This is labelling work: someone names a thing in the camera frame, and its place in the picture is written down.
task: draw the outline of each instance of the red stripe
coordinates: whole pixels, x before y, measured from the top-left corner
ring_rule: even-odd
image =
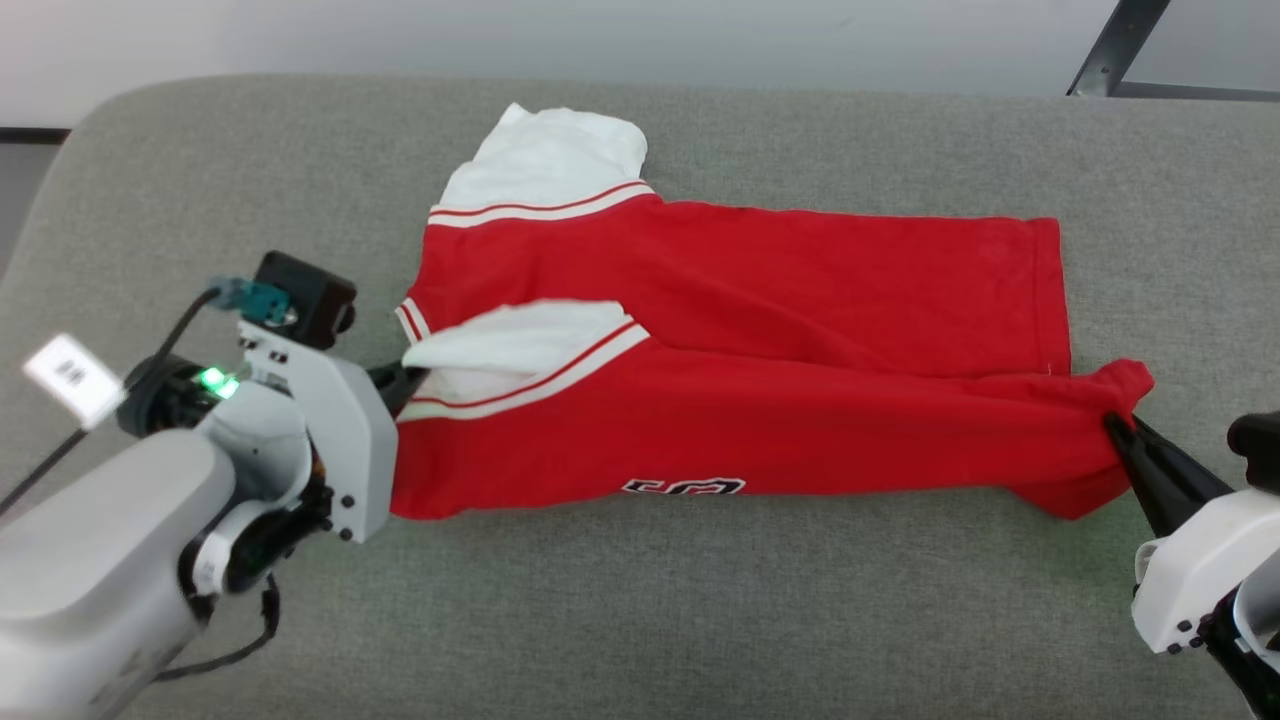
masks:
[[[543,378],[541,380],[538,380],[536,383],[534,383],[534,384],[531,384],[529,387],[522,387],[520,389],[513,389],[513,391],[508,392],[507,395],[499,395],[498,397],[490,397],[489,400],[477,400],[475,402],[461,402],[461,404],[445,402],[445,401],[439,400],[436,397],[415,397],[415,398],[410,400],[410,405],[420,405],[420,404],[428,404],[428,402],[430,402],[430,404],[435,404],[435,405],[443,405],[445,407],[461,409],[461,407],[476,407],[476,406],[480,406],[480,405],[488,405],[490,402],[498,402],[499,400],[507,400],[508,397],[515,397],[515,396],[517,396],[517,395],[520,395],[522,392],[529,392],[531,389],[540,388],[544,384],[547,384],[547,383],[554,380],[556,378],[563,375],[571,368],[573,368],[573,365],[577,365],[584,359],[586,359],[589,355],[591,355],[596,350],[599,350],[599,348],[604,347],[605,345],[608,345],[611,340],[618,337],[620,334],[630,331],[634,327],[636,327],[636,323],[635,323],[635,320],[631,320],[630,323],[627,323],[627,324],[622,325],[621,328],[613,331],[612,333],[607,334],[604,337],[604,340],[602,340],[600,342],[598,342],[598,343],[593,345],[591,347],[586,348],[581,355],[579,355],[577,357],[575,357],[573,360],[571,360],[568,363],[568,365],[564,365],[559,370],[556,370],[550,375]]]
[[[568,209],[568,208],[576,208],[579,205],[586,205],[588,202],[595,202],[596,200],[600,200],[602,197],[612,195],[612,193],[614,193],[614,192],[617,192],[620,190],[623,190],[623,188],[627,188],[627,187],[635,187],[637,184],[645,184],[645,182],[644,181],[632,181],[632,182],[628,182],[626,184],[620,184],[617,187],[612,187],[609,190],[605,190],[604,192],[602,192],[599,195],[595,195],[593,197],[588,197],[586,200],[577,200],[575,202],[566,202],[564,205],[520,205],[518,202],[504,202],[502,205],[490,205],[490,206],[483,208],[480,210],[433,210],[431,215],[471,217],[471,215],[481,215],[481,214],[488,213],[490,210],[504,210],[504,209],[538,210],[538,211],[564,210],[564,209]]]
[[[416,337],[417,340],[422,340],[422,331],[417,329],[417,323],[413,322],[413,314],[408,311],[408,307],[406,307],[404,304],[401,302],[397,310],[399,310],[404,315],[404,322],[408,323],[410,329],[413,331],[413,337]]]

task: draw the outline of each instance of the striped trim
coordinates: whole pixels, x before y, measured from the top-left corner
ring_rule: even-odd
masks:
[[[479,210],[454,210],[436,205],[431,208],[431,215],[426,219],[428,225],[445,225],[451,228],[474,228],[490,220],[566,220],[568,218],[581,218],[612,208],[632,197],[641,195],[655,195],[652,187],[644,181],[631,181],[617,187],[612,187],[575,202],[564,205],[520,205],[504,202],[490,205]]]
[[[611,332],[603,340],[581,352],[563,368],[552,373],[534,378],[525,387],[515,389],[498,397],[481,400],[477,402],[452,404],[440,398],[415,398],[401,411],[397,423],[411,420],[428,420],[443,418],[449,420],[476,420],[488,418],[547,400],[548,397],[570,388],[579,380],[609,364],[620,355],[640,345],[649,337],[649,332],[627,318],[625,325]]]
[[[410,342],[420,342],[431,334],[430,328],[426,327],[426,319],[422,318],[422,313],[417,309],[417,302],[413,302],[412,297],[406,297],[404,302],[401,302],[396,307],[396,319],[401,322],[401,327],[404,328],[404,334],[408,336]]]

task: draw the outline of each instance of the red fabric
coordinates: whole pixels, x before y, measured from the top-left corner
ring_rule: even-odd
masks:
[[[616,300],[653,337],[535,404],[402,424],[392,510],[407,518],[707,478],[744,493],[1007,486],[1078,518],[1128,487],[1102,416],[1152,386],[1135,361],[1070,377],[1051,219],[643,196],[429,225],[408,296],[431,331],[499,305]]]

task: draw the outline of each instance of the black cable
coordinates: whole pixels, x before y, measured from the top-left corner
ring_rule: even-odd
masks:
[[[200,675],[202,673],[209,673],[211,670],[218,670],[219,667],[227,667],[228,665],[234,665],[241,660],[244,660],[250,655],[253,655],[262,646],[271,642],[275,637],[275,632],[280,628],[280,587],[275,584],[275,575],[266,577],[266,589],[262,591],[262,634],[257,637],[256,641],[248,643],[247,646],[237,650],[236,652],[229,652],[221,657],[209,660],[206,662],[195,662],[192,665],[184,665],[182,667],[175,667],[173,670],[165,670],[156,675],[152,683],[168,683],[169,680],[180,680],[182,678],[189,678],[192,675]]]
[[[124,388],[125,395],[133,392],[133,388],[138,387],[138,383],[155,372],[160,363],[164,361],[165,356],[168,356],[169,352],[173,351],[173,347],[178,345],[178,338],[182,337],[183,332],[186,332],[187,325],[191,324],[196,313],[200,313],[201,307],[209,305],[209,302],[220,293],[221,290],[211,287],[200,293],[200,296],[192,301],[192,304],[187,307],[187,311],[178,318],[178,323],[174,324],[172,331],[169,331],[169,337],[164,338],[164,342],[160,343],[160,348],[151,356],[151,363],[148,363],[146,369],[138,373],[137,378],[134,378],[134,380]],[[36,483],[38,483],[49,473],[49,470],[54,468],[54,465],[58,465],[63,457],[67,457],[67,455],[86,437],[88,437],[88,432],[83,428],[77,428],[74,433],[67,436],[67,439],[64,439],[61,445],[50,452],[47,457],[41,460],[40,465],[36,465],[35,470],[32,470],[26,478],[22,479],[22,482],[9,491],[9,495],[4,496],[4,500],[0,500],[0,515],[4,515],[14,505],[17,505],[18,501],[22,500],[22,496],[27,495],[27,491],[36,487]]]

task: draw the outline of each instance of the black strip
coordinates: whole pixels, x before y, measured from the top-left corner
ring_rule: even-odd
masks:
[[[70,132],[60,128],[0,128],[0,145],[61,145]]]
[[[1120,0],[1066,94],[1108,97],[1115,92],[1167,6],[1169,0]]]
[[[1280,92],[1266,90],[1233,90],[1230,87],[1196,87],[1158,82],[1121,82],[1112,97],[1166,97],[1172,100],[1244,100],[1248,102],[1280,102]]]

